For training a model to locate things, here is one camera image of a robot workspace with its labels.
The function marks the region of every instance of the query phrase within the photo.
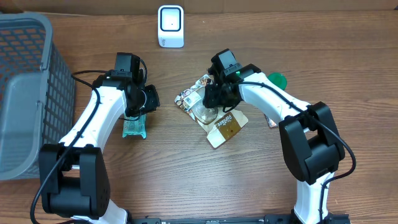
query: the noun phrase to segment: white device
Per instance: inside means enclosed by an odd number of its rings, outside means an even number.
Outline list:
[[[157,11],[159,45],[167,48],[184,46],[184,10],[181,6],[164,5]]]

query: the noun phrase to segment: wire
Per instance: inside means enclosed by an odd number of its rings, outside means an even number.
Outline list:
[[[145,101],[144,101],[144,104],[139,108],[139,109],[140,109],[140,112],[141,112],[141,109],[145,108],[145,104],[147,103],[147,94],[144,92],[144,90],[141,90],[141,91],[142,91],[142,93],[143,93],[144,96],[145,96]]]
[[[142,65],[144,66],[144,69],[145,69],[145,76],[144,76],[144,81],[143,81],[143,84],[145,85],[145,83],[147,82],[148,69],[147,69],[147,66],[145,65],[144,60],[141,58],[139,60],[141,61]]]
[[[123,121],[138,121],[142,116],[142,111],[139,111],[139,116],[136,119],[126,119],[126,118],[119,118]]]
[[[346,148],[349,156],[351,157],[351,160],[353,161],[353,165],[351,166],[351,169],[347,172],[345,172],[344,174],[341,175],[337,175],[336,177],[332,177],[328,180],[326,180],[323,184],[322,184],[322,189],[321,189],[321,198],[320,198],[320,203],[319,203],[319,216],[320,216],[320,223],[323,223],[323,217],[322,217],[322,207],[323,207],[323,196],[325,194],[325,189],[326,186],[334,181],[334,180],[338,180],[341,178],[344,178],[350,174],[352,174],[356,168],[356,158],[354,155],[354,152],[352,151],[352,149],[348,146],[348,144],[339,137],[339,135],[337,135],[335,132],[333,132],[330,128],[326,127],[322,122],[320,122],[319,120],[317,120],[316,118],[314,118],[313,116],[309,115],[306,111],[301,110],[298,106],[296,106],[293,102],[289,101],[286,97],[284,97],[281,93],[279,93],[276,89],[274,89],[273,87],[266,85],[265,83],[258,83],[258,82],[239,82],[236,83],[235,85],[258,85],[264,88],[267,88],[269,90],[271,90],[273,93],[275,93],[277,96],[279,96],[283,101],[285,101],[289,106],[291,106],[293,109],[297,110],[298,112],[304,113],[305,115],[307,115],[308,117],[310,117],[310,119],[312,121],[314,121],[318,126],[320,126],[323,130],[329,132],[331,135],[333,135],[333,137],[335,137],[340,143],[342,143],[342,145]]]
[[[93,119],[100,103],[101,103],[101,97],[100,97],[100,93],[98,92],[98,90],[91,85],[90,83],[83,81],[77,77],[75,77],[75,75],[78,74],[82,74],[82,73],[91,73],[91,72],[98,72],[98,73],[106,73],[107,71],[102,71],[102,70],[85,70],[85,71],[80,71],[80,72],[75,72],[73,74],[71,74],[71,77],[82,83],[85,84],[86,86],[90,87],[91,89],[93,89],[93,91],[95,92],[96,96],[97,96],[97,101],[95,103],[95,107],[93,109],[93,111],[91,112],[90,116],[88,117],[87,121],[84,123],[84,125],[81,127],[80,131],[77,132],[75,138],[72,140],[72,142],[69,144],[69,146],[66,148],[65,152],[63,152],[63,154],[59,157],[59,159],[57,160],[57,162],[55,163],[55,165],[52,167],[51,171],[49,172],[49,174],[46,176],[46,178],[44,179],[44,181],[42,182],[40,188],[38,189],[33,201],[32,201],[32,205],[30,206],[30,220],[32,221],[33,224],[40,224],[35,217],[35,208],[36,208],[36,204],[37,201],[39,200],[40,195],[42,194],[42,191],[46,185],[46,183],[49,181],[51,175],[54,173],[54,171],[60,167],[63,162],[65,161],[65,157],[68,155],[69,151],[72,149],[73,145],[80,139],[81,135],[83,134],[84,130],[87,128],[87,126],[89,125],[90,121]],[[75,223],[79,223],[79,220],[69,220],[69,221],[74,221]]]
[[[90,223],[88,220],[68,220],[57,224],[70,224],[70,223]]]
[[[228,109],[228,110],[225,110],[226,107],[224,106],[224,107],[223,107],[223,112],[224,112],[224,113],[228,113],[228,112],[232,111],[233,109],[235,109],[235,107],[237,107],[238,104],[239,104],[239,103],[236,103],[235,105],[233,105],[233,106],[232,106],[230,109]]]

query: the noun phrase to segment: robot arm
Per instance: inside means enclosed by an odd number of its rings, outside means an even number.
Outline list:
[[[275,86],[262,72],[253,73],[252,75],[246,77],[244,82],[264,83],[278,91],[286,99],[298,106],[301,110],[306,110],[307,106],[310,105],[307,102],[290,96],[285,91]],[[239,85],[239,92],[243,101],[255,106],[256,108],[259,108],[264,114],[266,114],[276,123],[283,121],[287,116],[296,116],[300,113],[299,111],[291,108],[286,102],[281,100],[277,95],[275,95],[274,92],[267,88],[257,85],[243,84]],[[297,201],[294,206],[294,213],[302,223],[306,224],[319,222],[320,217],[318,209],[322,184],[325,183],[326,180],[332,178],[333,174],[334,172],[328,172],[327,174],[319,177],[312,185],[305,181],[297,180]],[[328,210],[326,208],[327,198],[328,188],[325,190],[323,195],[323,218],[328,215]]]
[[[245,101],[279,124],[284,160],[297,179],[295,216],[304,224],[318,223],[322,184],[333,177],[345,156],[342,145],[308,118],[313,116],[338,135],[329,107],[322,102],[310,105],[290,96],[256,66],[243,67],[229,49],[211,61],[208,73],[214,76],[215,83],[206,86],[203,104],[207,108],[224,106],[225,110]],[[318,135],[307,140],[305,133],[316,130]],[[323,219],[328,216],[327,195],[328,188],[323,196]]]
[[[115,70],[100,75],[93,83],[99,93],[100,104],[97,92],[93,90],[90,102],[72,130],[58,144],[45,144],[41,148],[40,183],[43,184],[51,174],[42,191],[45,212],[93,224],[127,222],[128,211],[110,200],[111,190],[102,152],[116,120],[122,114],[141,116],[160,105],[155,86],[144,86],[146,72],[139,69],[140,62],[142,60],[133,54],[118,53]],[[98,109],[76,141],[78,132],[96,106]],[[50,173],[68,147],[72,148],[61,166]],[[72,168],[80,170],[80,177],[63,176]]]

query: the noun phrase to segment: green lid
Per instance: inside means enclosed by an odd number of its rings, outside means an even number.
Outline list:
[[[285,90],[287,86],[286,78],[279,72],[274,72],[268,76],[269,81],[271,81],[275,86],[279,87],[281,90]]]

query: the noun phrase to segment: snack bag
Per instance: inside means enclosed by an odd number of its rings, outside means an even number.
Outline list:
[[[137,118],[124,115],[122,137],[141,135],[143,139],[147,138],[147,131],[145,130],[146,118],[147,115],[144,114],[137,121],[129,121]]]
[[[222,107],[205,108],[205,86],[212,83],[213,80],[204,75],[191,88],[182,91],[174,102],[207,132],[207,140],[217,148],[238,133],[248,118],[238,110],[224,113]]]

